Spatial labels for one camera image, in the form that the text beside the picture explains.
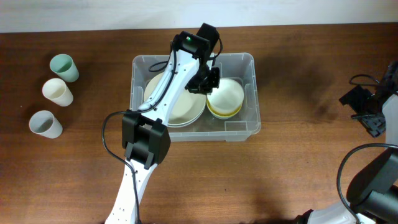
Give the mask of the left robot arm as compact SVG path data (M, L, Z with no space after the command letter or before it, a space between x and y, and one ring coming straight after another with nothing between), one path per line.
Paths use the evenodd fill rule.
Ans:
M146 185L170 148L167 125L172 109L184 90L205 95L218 87L220 71L213 66L216 56L212 52L221 43L217 29L206 23L196 34L177 34L151 96L137 110L119 112L124 157L117 160L124 164L124 174L106 223L141 222L139 205Z

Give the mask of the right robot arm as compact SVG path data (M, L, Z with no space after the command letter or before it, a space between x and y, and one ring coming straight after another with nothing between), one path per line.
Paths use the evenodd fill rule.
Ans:
M297 224L312 223L397 223L397 62L391 62L385 75L371 83L349 84L353 89L340 98L355 112L374 138L386 135L384 143L369 143L350 150L340 163L336 189L340 201L323 210L308 210L294 219ZM362 149L381 147L383 151L352 179L344 194L341 175L348 159Z

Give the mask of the grey plastic cup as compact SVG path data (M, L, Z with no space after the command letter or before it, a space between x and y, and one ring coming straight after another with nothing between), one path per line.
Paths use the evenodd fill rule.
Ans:
M29 120L30 130L46 138L55 139L63 132L63 127L58 119L47 110L36 112Z

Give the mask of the yellow small bowl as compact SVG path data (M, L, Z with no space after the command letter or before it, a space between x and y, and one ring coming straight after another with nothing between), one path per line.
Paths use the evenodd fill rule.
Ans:
M212 114L212 113L216 113L216 114L227 115L227 114L235 114L235 113L238 114L238 112L241 110L241 108L242 108L243 105L240 105L236 110L234 110L233 112L230 112L230 113L220 113L220 112L215 111L215 110L211 107L209 101L206 102L206 106L207 106L207 108L208 108L208 110L210 111L211 114Z

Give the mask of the mint green small bowl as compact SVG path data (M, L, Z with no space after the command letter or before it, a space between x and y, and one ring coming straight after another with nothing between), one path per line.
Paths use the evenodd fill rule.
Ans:
M237 113L235 113L235 114L227 114L227 115L212 113L212 115L214 117L218 118L218 119L230 119L233 116L237 115Z

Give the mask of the cream plastic cup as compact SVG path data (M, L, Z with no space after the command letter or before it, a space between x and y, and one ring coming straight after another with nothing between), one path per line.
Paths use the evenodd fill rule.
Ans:
M46 81L42 87L44 97L53 103L65 107L73 102L73 95L66 83L60 78Z

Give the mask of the white small bowl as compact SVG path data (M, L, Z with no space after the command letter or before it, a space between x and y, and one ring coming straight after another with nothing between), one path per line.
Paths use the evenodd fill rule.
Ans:
M244 90L240 83L230 78L221 78L218 88L206 96L211 107L220 113L230 113L243 104Z

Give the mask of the beige plate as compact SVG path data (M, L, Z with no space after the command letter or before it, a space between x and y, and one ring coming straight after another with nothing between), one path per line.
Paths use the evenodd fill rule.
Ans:
M194 94L190 93L188 90L184 90L174 105L169 119L173 118L174 116L181 116L190 110L204 110L205 106L205 95Z

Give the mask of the cream plate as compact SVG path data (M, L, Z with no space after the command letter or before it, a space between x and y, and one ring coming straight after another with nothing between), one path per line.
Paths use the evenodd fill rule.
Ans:
M203 110L190 110L181 116L174 116L169 119L168 127L182 128L194 123L203 113Z

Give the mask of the green plastic cup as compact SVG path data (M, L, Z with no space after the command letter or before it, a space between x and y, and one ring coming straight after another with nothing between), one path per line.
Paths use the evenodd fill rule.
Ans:
M50 69L66 82L75 82L78 80L80 74L71 58L67 54L58 54L50 61Z

